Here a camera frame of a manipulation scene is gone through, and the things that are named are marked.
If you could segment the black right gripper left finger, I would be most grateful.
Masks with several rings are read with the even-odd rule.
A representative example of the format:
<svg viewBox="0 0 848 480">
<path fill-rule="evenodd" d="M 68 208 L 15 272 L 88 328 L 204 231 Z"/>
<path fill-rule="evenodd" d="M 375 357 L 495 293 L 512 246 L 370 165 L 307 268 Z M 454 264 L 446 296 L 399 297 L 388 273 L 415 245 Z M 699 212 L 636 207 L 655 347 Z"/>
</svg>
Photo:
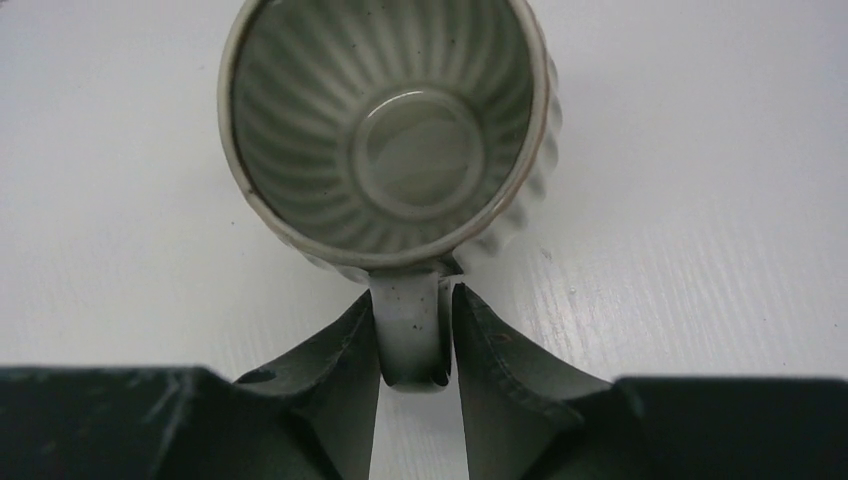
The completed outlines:
<svg viewBox="0 0 848 480">
<path fill-rule="evenodd" d="M 365 479 L 380 373 L 371 299 L 228 381 L 197 366 L 5 367 L 5 479 Z"/>
</svg>

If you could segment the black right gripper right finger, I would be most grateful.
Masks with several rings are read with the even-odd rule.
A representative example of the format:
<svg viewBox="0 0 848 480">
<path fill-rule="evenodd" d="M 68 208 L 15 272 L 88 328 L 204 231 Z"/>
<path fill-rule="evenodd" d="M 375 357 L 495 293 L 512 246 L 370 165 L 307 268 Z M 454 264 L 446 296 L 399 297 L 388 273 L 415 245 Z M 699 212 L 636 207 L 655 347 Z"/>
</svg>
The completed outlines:
<svg viewBox="0 0 848 480">
<path fill-rule="evenodd" d="M 473 479 L 843 479 L 842 379 L 604 381 L 512 328 L 469 287 L 453 334 Z"/>
</svg>

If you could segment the grey ribbed mug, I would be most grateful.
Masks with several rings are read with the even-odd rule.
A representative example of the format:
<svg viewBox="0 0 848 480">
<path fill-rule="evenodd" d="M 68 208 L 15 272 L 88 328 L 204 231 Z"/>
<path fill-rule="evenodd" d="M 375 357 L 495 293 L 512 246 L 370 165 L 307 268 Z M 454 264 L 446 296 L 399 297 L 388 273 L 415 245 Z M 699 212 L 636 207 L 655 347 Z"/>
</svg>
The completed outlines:
<svg viewBox="0 0 848 480">
<path fill-rule="evenodd" d="M 267 227 L 370 293 L 393 389 L 451 376 L 451 281 L 545 197 L 563 114 L 526 1 L 247 1 L 221 60 L 231 174 Z"/>
</svg>

